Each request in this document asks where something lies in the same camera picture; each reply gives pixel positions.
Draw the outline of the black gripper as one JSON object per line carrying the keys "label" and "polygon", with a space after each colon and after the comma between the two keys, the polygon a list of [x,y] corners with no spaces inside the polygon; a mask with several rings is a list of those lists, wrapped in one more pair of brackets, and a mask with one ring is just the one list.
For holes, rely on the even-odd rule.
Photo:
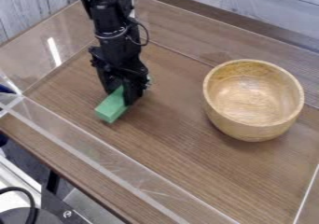
{"label": "black gripper", "polygon": [[142,96],[146,85],[132,78],[148,76],[148,68],[140,60],[141,43],[137,37],[124,35],[98,37],[98,45],[88,48],[90,63],[96,68],[102,89],[110,94],[121,85],[125,105],[132,105]]}

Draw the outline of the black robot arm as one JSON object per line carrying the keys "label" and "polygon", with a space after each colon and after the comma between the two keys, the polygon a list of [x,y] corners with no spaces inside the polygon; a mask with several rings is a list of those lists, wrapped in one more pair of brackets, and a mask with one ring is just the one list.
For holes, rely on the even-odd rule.
{"label": "black robot arm", "polygon": [[90,64],[96,68],[104,91],[110,95],[121,88],[125,105],[141,98],[146,89],[148,68],[140,60],[140,27],[130,17],[133,0],[80,0],[92,20],[97,46],[88,48]]}

